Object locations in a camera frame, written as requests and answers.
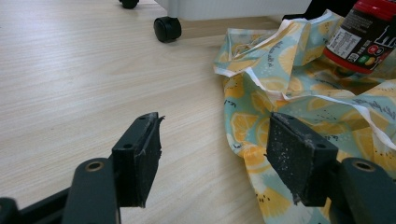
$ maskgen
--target wooden floor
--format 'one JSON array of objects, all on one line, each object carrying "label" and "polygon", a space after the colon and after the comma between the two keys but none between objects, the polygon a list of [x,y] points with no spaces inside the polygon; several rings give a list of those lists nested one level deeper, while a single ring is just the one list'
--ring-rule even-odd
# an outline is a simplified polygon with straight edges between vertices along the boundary
[{"label": "wooden floor", "polygon": [[165,15],[149,0],[0,0],[1,197],[23,208],[68,188],[80,163],[108,157],[135,118],[158,111],[147,208],[122,208],[122,223],[263,223],[227,144],[212,61],[227,28],[278,23],[182,21],[182,37],[163,44],[152,25]]}]

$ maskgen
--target patterned fabric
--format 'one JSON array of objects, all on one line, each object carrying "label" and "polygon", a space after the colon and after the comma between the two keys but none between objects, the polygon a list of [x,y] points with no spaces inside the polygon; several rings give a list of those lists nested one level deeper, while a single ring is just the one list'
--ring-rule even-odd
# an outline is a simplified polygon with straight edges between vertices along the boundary
[{"label": "patterned fabric", "polygon": [[329,223],[325,207],[295,203],[265,158],[271,111],[292,115],[339,147],[396,178],[395,53],[370,75],[353,74],[322,56],[344,18],[284,20],[277,31],[229,29],[214,62],[224,79],[225,130],[245,160],[266,223]]}]

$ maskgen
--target jar label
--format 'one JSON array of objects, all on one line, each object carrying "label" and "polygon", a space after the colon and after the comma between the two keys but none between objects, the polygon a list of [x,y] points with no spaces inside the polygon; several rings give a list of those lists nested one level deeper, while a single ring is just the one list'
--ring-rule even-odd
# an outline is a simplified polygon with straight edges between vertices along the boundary
[{"label": "jar label", "polygon": [[389,24],[352,9],[327,49],[349,63],[374,70],[396,46],[396,36],[388,32]]}]

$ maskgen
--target lemon illustration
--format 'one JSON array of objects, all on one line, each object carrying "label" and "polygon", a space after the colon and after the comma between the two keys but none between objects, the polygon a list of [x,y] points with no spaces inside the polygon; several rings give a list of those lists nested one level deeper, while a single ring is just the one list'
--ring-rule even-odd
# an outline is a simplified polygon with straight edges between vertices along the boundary
[{"label": "lemon illustration", "polygon": [[307,24],[301,33],[300,41],[299,41],[299,50],[305,50],[306,48],[306,44],[308,42],[308,38],[310,34],[309,29],[310,29],[310,25]]},{"label": "lemon illustration", "polygon": [[331,84],[318,83],[311,86],[311,91],[321,91],[321,90],[338,90]]},{"label": "lemon illustration", "polygon": [[312,100],[309,101],[306,110],[308,110],[308,111],[317,110],[317,109],[321,109],[323,107],[326,107],[328,105],[333,105],[333,104],[334,104],[334,102],[324,100],[319,97],[312,97]]},{"label": "lemon illustration", "polygon": [[260,78],[260,83],[267,91],[286,91],[288,81],[282,77]]},{"label": "lemon illustration", "polygon": [[254,91],[250,96],[253,107],[257,111],[262,112],[262,114],[266,114],[269,112],[269,110],[272,110],[273,106],[265,93]]},{"label": "lemon illustration", "polygon": [[370,127],[352,133],[356,146],[364,159],[372,161],[374,158],[373,133]]},{"label": "lemon illustration", "polygon": [[244,158],[249,174],[259,174],[271,168],[271,164],[264,156],[266,153],[267,150],[265,147],[244,142],[238,156]]},{"label": "lemon illustration", "polygon": [[256,140],[259,146],[261,147],[267,147],[269,127],[270,127],[269,117],[260,120],[259,124],[257,125]]},{"label": "lemon illustration", "polygon": [[299,78],[291,76],[289,81],[288,91],[303,91],[303,90],[304,90],[303,82]]},{"label": "lemon illustration", "polygon": [[301,28],[303,28],[302,23],[299,23],[297,21],[292,21],[289,27],[285,29],[285,32],[287,32],[288,35],[293,35],[296,32],[298,32]]},{"label": "lemon illustration", "polygon": [[327,135],[327,134],[341,134],[347,131],[347,127],[342,123],[330,123],[328,121],[322,121],[321,123],[314,124],[312,130],[315,132]]},{"label": "lemon illustration", "polygon": [[257,60],[233,61],[228,65],[227,70],[239,73],[246,68],[253,66],[256,62]]},{"label": "lemon illustration", "polygon": [[370,117],[377,128],[385,130],[389,126],[389,121],[376,110],[370,110]]},{"label": "lemon illustration", "polygon": [[380,150],[374,148],[374,159],[373,162],[384,168],[386,171],[396,171],[396,151]]},{"label": "lemon illustration", "polygon": [[267,188],[263,193],[256,192],[256,194],[260,209],[265,217],[281,216],[291,206],[291,202],[274,189]]},{"label": "lemon illustration", "polygon": [[236,141],[245,141],[248,130],[256,122],[258,116],[248,113],[235,112],[231,117],[231,127],[233,128],[233,136]]},{"label": "lemon illustration", "polygon": [[318,26],[318,30],[321,35],[326,35],[330,31],[330,27],[332,27],[332,22],[326,21]]},{"label": "lemon illustration", "polygon": [[297,46],[288,47],[279,54],[279,64],[287,74],[291,73]]},{"label": "lemon illustration", "polygon": [[350,155],[349,153],[347,153],[347,152],[345,152],[343,150],[338,150],[338,153],[337,153],[337,160],[338,161],[341,162],[344,159],[349,158],[349,157],[352,157],[352,155]]},{"label": "lemon illustration", "polygon": [[387,80],[366,92],[366,94],[389,96],[390,100],[393,100],[396,104],[396,79]]},{"label": "lemon illustration", "polygon": [[241,74],[229,78],[226,77],[223,85],[225,97],[240,98],[245,94],[244,78]]},{"label": "lemon illustration", "polygon": [[304,55],[303,64],[310,63],[316,58],[320,57],[323,53],[324,48],[324,46],[318,46],[313,49],[308,49]]},{"label": "lemon illustration", "polygon": [[368,122],[363,118],[361,113],[355,108],[351,108],[340,118],[346,125],[349,126],[350,130],[359,130],[368,127]]}]

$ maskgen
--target jar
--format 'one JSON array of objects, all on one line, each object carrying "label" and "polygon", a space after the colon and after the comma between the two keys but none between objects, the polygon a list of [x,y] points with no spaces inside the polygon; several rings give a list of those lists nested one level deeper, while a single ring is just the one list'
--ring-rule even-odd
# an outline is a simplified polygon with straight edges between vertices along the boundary
[{"label": "jar", "polygon": [[323,54],[346,69],[370,74],[396,46],[396,1],[359,0]]}]

